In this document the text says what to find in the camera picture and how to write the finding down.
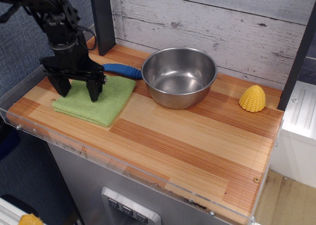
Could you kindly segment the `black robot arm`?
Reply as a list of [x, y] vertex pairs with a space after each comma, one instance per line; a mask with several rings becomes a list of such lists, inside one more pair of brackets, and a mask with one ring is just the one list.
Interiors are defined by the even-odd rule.
[[70, 80], [86, 83], [91, 101], [96, 102], [107, 78], [104, 67], [88, 55], [84, 31], [79, 25], [78, 10], [69, 0], [1, 0], [11, 5], [0, 17], [5, 23], [20, 8], [33, 16], [48, 38], [54, 56], [40, 59], [44, 73], [59, 95], [65, 97], [71, 89]]

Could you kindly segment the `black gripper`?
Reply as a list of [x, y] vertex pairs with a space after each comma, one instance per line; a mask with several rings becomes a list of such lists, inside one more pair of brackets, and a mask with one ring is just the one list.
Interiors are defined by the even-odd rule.
[[86, 87], [92, 102], [98, 100], [103, 83], [107, 78], [104, 67], [90, 59], [88, 50], [77, 46], [70, 52], [57, 51], [54, 56], [40, 59], [44, 72], [54, 89], [62, 97], [66, 97], [71, 89], [69, 79], [86, 81]]

